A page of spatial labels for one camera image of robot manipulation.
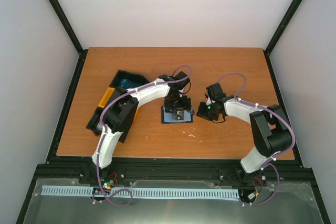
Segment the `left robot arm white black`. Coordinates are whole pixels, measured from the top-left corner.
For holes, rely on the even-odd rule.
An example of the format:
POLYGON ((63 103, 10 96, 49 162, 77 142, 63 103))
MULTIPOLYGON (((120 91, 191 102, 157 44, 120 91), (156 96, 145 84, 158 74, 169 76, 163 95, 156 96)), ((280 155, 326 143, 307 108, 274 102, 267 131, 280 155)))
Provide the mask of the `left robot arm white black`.
POLYGON ((125 141, 136 112, 141 106, 163 98, 164 122, 191 122, 191 99, 184 92, 186 86, 191 86, 190 83, 189 75, 181 71, 175 76, 164 74, 139 87, 117 87, 99 117, 102 132, 91 157, 95 164, 91 170, 91 178, 100 184, 108 180, 107 167, 112 162, 114 149, 118 142, 125 141))

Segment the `dark grey credit card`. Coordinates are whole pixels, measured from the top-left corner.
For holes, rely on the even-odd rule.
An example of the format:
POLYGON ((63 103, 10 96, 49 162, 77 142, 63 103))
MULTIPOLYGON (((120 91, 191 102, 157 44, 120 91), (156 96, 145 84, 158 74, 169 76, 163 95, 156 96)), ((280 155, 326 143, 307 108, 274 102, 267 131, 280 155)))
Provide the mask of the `dark grey credit card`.
POLYGON ((184 120, 184 110, 174 110, 173 111, 173 118, 175 120, 179 120, 179 121, 184 120))

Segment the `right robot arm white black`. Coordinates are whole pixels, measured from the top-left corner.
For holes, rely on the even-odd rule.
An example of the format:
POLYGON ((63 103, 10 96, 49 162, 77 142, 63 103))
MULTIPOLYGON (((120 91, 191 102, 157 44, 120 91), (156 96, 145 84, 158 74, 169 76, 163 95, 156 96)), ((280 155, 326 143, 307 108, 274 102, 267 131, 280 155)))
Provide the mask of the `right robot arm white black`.
POLYGON ((280 106, 262 106, 234 95, 227 96, 219 83, 208 86, 205 97, 207 101, 198 107, 196 115, 199 118, 224 123, 230 116, 251 126, 254 147, 235 168, 238 183, 250 182, 278 155, 293 148, 295 135, 280 106))

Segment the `blue leather card holder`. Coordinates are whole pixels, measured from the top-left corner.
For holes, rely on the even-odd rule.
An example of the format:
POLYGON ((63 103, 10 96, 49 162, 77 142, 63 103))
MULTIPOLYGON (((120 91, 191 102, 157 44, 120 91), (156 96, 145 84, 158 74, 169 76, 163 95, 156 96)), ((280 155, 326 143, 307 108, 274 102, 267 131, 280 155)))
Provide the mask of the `blue leather card holder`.
POLYGON ((162 124, 180 124, 180 123, 193 123, 193 113, 184 110, 184 120, 179 121, 173 118, 172 113, 168 113, 164 106, 161 106, 161 123, 162 124))

